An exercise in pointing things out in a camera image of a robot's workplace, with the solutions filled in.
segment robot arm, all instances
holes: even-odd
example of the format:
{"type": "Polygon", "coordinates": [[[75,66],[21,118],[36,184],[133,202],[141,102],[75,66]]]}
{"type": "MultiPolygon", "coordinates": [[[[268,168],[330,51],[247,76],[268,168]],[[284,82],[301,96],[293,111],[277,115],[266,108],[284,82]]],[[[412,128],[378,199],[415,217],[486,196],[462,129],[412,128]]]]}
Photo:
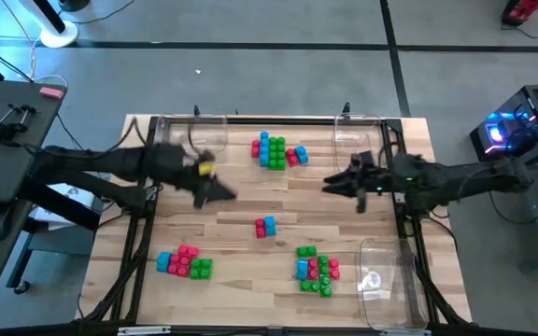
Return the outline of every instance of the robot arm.
{"type": "Polygon", "coordinates": [[[465,197],[488,191],[521,192],[532,183],[521,161],[508,159],[445,166],[420,156],[398,153],[391,170],[376,167],[370,151],[352,155],[351,164],[324,179],[324,192],[357,197],[357,212],[366,208],[366,192],[404,193],[409,214],[430,212],[465,197]]]}

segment wooden tabletop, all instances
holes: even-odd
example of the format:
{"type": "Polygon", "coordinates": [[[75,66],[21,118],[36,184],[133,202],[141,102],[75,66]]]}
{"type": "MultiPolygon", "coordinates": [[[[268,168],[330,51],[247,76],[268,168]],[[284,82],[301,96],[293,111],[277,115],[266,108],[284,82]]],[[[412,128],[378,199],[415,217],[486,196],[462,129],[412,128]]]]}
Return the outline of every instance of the wooden tabletop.
{"type": "MultiPolygon", "coordinates": [[[[126,126],[132,117],[127,116],[126,126]]],[[[140,128],[146,129],[150,116],[137,118],[140,128]]],[[[402,119],[402,123],[407,151],[433,161],[426,120],[402,119]]],[[[183,142],[184,130],[174,127],[172,140],[183,142]]],[[[378,129],[364,127],[364,132],[369,135],[362,141],[370,143],[376,153],[381,146],[378,129]]],[[[160,194],[138,323],[366,326],[359,309],[355,256],[365,239],[397,238],[391,197],[367,195],[368,210],[359,215],[355,213],[355,200],[320,192],[322,178],[335,172],[333,126],[230,125],[227,139],[226,148],[218,153],[218,176],[237,190],[237,201],[210,203],[203,210],[195,210],[191,195],[184,191],[166,187],[160,194]],[[285,137],[287,148],[305,146],[309,164],[287,167],[285,171],[261,168],[249,154],[250,142],[259,137],[261,130],[285,137]],[[277,236],[257,239],[254,219],[265,216],[277,218],[277,236]],[[159,253],[174,252],[182,244],[198,246],[201,258],[214,260],[210,281],[156,271],[159,253]],[[333,282],[331,298],[300,292],[294,280],[295,249],[300,245],[315,245],[320,254],[340,260],[342,275],[333,282]]],[[[138,145],[135,134],[125,143],[138,145]]],[[[340,164],[347,165],[348,149],[336,147],[340,164]]],[[[117,178],[113,181],[127,185],[117,178]]],[[[119,211],[107,211],[102,220],[119,211]]],[[[82,289],[81,307],[85,313],[105,296],[117,278],[128,221],[127,217],[118,219],[97,232],[82,289]]],[[[452,238],[430,221],[423,222],[423,234],[433,282],[460,316],[470,320],[452,238]]],[[[129,303],[131,286],[132,282],[124,296],[124,307],[129,303]]],[[[386,308],[378,302],[369,304],[368,318],[399,323],[400,312],[386,308]]]]}

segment desk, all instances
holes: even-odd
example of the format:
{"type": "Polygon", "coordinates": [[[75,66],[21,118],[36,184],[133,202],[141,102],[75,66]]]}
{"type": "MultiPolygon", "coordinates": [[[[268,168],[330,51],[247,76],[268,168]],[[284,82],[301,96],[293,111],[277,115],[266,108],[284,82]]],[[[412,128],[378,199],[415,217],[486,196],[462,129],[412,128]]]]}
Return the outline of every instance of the desk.
{"type": "MultiPolygon", "coordinates": [[[[125,125],[132,117],[127,117],[125,125]]],[[[137,117],[144,129],[150,116],[137,117]]],[[[402,123],[407,151],[432,161],[426,120],[402,119],[402,123]]],[[[372,143],[378,144],[378,133],[371,132],[375,132],[369,133],[375,139],[372,143]]],[[[229,125],[228,134],[228,146],[218,155],[218,175],[238,191],[238,199],[211,203],[197,211],[191,196],[183,191],[166,188],[160,194],[137,323],[366,326],[358,315],[354,252],[366,238],[397,238],[391,197],[368,195],[368,211],[358,215],[355,200],[320,192],[322,178],[334,171],[333,126],[229,125]],[[285,172],[259,167],[249,147],[260,130],[284,136],[287,147],[306,146],[309,164],[285,172]],[[263,216],[279,217],[275,239],[256,239],[253,221],[263,216]],[[210,281],[157,273],[159,253],[175,251],[181,244],[199,246],[202,258],[215,260],[210,281]],[[335,282],[332,298],[299,291],[293,279],[299,245],[316,245],[319,253],[340,259],[342,278],[335,282]]],[[[172,135],[179,136],[179,131],[172,135]]],[[[126,143],[139,145],[135,135],[126,143]]],[[[119,209],[115,210],[101,219],[114,217],[119,209]]],[[[82,289],[85,313],[105,296],[118,275],[128,221],[117,220],[97,232],[82,289]]],[[[433,282],[457,312],[470,320],[452,239],[428,221],[423,223],[423,234],[433,282]]],[[[129,283],[121,316],[126,313],[131,287],[129,283]]]]}

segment stack of blocks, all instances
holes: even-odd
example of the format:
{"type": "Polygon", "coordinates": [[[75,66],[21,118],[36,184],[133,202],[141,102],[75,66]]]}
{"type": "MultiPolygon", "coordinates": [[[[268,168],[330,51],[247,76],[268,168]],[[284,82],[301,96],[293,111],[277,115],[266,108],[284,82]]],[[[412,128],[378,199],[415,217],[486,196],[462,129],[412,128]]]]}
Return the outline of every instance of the stack of blocks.
{"type": "Polygon", "coordinates": [[[314,246],[301,246],[296,249],[298,262],[296,263],[296,280],[300,280],[300,290],[320,293],[322,298],[332,296],[332,280],[339,280],[339,262],[327,256],[315,257],[317,248],[314,246]]]}
{"type": "Polygon", "coordinates": [[[257,238],[272,237],[277,235],[276,218],[273,216],[258,218],[254,221],[257,238]]]}
{"type": "Polygon", "coordinates": [[[170,273],[190,279],[210,279],[212,259],[197,259],[197,247],[181,245],[177,254],[162,252],[157,258],[157,272],[170,273]]]}

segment gray floor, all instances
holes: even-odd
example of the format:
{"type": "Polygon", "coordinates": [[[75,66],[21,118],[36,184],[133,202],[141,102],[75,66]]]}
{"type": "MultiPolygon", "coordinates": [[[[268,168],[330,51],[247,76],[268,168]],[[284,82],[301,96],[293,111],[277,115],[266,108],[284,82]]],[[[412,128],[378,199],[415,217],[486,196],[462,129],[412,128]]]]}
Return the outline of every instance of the gray floor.
{"type": "MultiPolygon", "coordinates": [[[[538,46],[538,39],[500,30],[504,4],[389,0],[398,44],[538,46]]],[[[92,8],[64,17],[88,20],[118,6],[92,1],[92,8]]],[[[21,19],[36,36],[37,27],[21,19]]],[[[538,12],[523,28],[538,35],[538,12]]],[[[92,41],[386,43],[378,0],[136,0],[80,33],[92,41]]],[[[0,5],[0,37],[11,36],[21,40],[0,5]]],[[[28,48],[0,53],[28,69],[28,48]]],[[[127,113],[183,113],[194,104],[205,113],[332,115],[350,101],[359,112],[400,115],[387,51],[39,48],[37,59],[38,76],[68,79],[62,116],[92,148],[115,141],[127,113]]],[[[474,161],[468,132],[521,86],[538,83],[538,53],[401,52],[400,62],[410,112],[427,118],[436,158],[446,164],[474,161]]],[[[70,146],[58,125],[47,142],[70,146]]],[[[506,214],[538,214],[535,178],[528,199],[495,195],[506,214]]],[[[487,196],[453,204],[450,214],[474,321],[538,331],[538,271],[518,268],[538,251],[535,227],[499,220],[487,196]]],[[[35,284],[31,291],[17,297],[0,284],[0,327],[71,319],[86,262],[35,256],[25,276],[35,284]]]]}

